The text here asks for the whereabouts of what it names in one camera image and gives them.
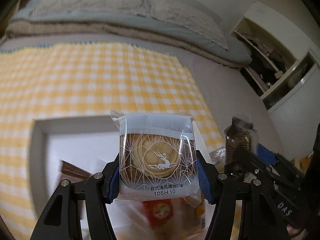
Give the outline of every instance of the gray blanket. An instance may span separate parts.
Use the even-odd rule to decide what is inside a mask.
[[[34,33],[30,33],[30,30],[26,31],[26,28],[21,28],[22,24],[17,24],[21,22],[27,22],[32,25],[42,26],[43,24],[63,25],[63,23],[105,23],[112,26],[141,30],[148,33],[155,33],[164,37],[183,41],[185,43],[196,46],[197,48],[207,53],[236,64],[248,64],[251,62],[250,52],[246,48],[246,46],[229,34],[225,35],[225,38],[228,42],[228,50],[226,50],[216,45],[214,42],[211,42],[203,36],[194,33],[186,28],[177,26],[172,23],[161,22],[150,17],[84,10],[64,11],[59,13],[43,14],[40,16],[32,16],[32,9],[38,2],[39,0],[35,0],[33,3],[29,4],[27,8],[20,10],[15,16],[12,17],[7,28],[7,32],[11,36],[44,34],[39,33],[36,30]]]

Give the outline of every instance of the plastic bag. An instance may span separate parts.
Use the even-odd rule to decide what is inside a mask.
[[[209,156],[212,160],[212,164],[219,171],[223,168],[226,161],[226,148],[220,147],[219,149],[216,149],[215,151],[210,152]]]
[[[195,236],[205,228],[203,198],[195,208],[183,198],[117,201],[117,206],[132,223],[130,227],[119,228],[123,233],[116,232],[116,236],[121,239],[135,239],[136,235],[137,239],[182,240]]]
[[[120,130],[119,199],[200,194],[191,116],[131,113],[113,120]]]

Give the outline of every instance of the rabbit logo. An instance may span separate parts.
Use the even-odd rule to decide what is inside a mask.
[[[158,164],[154,164],[154,165],[149,165],[150,168],[152,169],[159,169],[159,170],[163,170],[163,169],[167,169],[167,168],[171,168],[174,166],[177,166],[176,163],[170,163],[167,160],[167,155],[166,153],[161,154],[160,152],[153,152],[156,156],[160,157],[160,160],[163,160],[164,163],[158,163]]]

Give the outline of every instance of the yellow gingham fabric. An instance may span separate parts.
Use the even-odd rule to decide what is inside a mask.
[[[57,43],[0,53],[0,215],[17,240],[30,238],[37,219],[28,177],[33,120],[111,109],[192,114],[209,151],[224,144],[175,56],[125,43]]]

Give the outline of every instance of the blue gripper pad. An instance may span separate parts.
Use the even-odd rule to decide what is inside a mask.
[[[110,181],[110,190],[108,195],[108,199],[110,203],[112,203],[113,200],[118,197],[119,186],[120,186],[119,180],[120,180],[120,172],[119,172],[119,166],[118,166]]]
[[[275,154],[261,144],[258,146],[258,158],[268,165],[275,165],[277,163]]]
[[[197,169],[198,169],[198,179],[199,179],[199,186],[201,189],[201,193],[203,197],[208,201],[208,203],[212,204],[214,197],[212,195],[211,183],[198,158],[197,158]]]

